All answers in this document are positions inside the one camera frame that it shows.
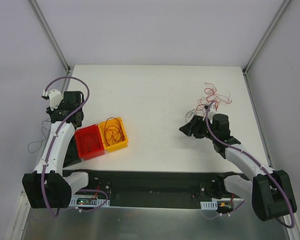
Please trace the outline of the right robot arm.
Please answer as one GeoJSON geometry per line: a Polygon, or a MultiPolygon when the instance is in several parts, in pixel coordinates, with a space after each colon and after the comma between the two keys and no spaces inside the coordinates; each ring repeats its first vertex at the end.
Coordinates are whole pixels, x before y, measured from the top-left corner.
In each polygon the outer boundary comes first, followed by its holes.
{"type": "Polygon", "coordinates": [[[296,225],[297,204],[288,173],[263,165],[246,151],[239,140],[231,135],[229,117],[221,113],[209,113],[206,117],[194,115],[179,128],[188,137],[209,139],[214,150],[225,160],[234,164],[248,178],[235,178],[234,174],[224,177],[215,184],[215,192],[220,197],[242,192],[251,198],[252,209],[263,222],[289,216],[292,229],[296,225]]]}

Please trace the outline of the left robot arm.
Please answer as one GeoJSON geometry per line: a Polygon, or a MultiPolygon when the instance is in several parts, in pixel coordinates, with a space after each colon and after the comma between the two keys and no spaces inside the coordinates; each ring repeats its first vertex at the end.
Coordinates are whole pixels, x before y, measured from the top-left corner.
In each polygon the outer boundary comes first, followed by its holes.
{"type": "Polygon", "coordinates": [[[33,209],[67,208],[72,196],[79,190],[89,195],[96,183],[86,172],[74,172],[63,176],[64,162],[75,131],[82,126],[84,113],[81,91],[50,90],[44,95],[50,106],[50,133],[42,156],[32,173],[24,174],[22,185],[33,209]]]}

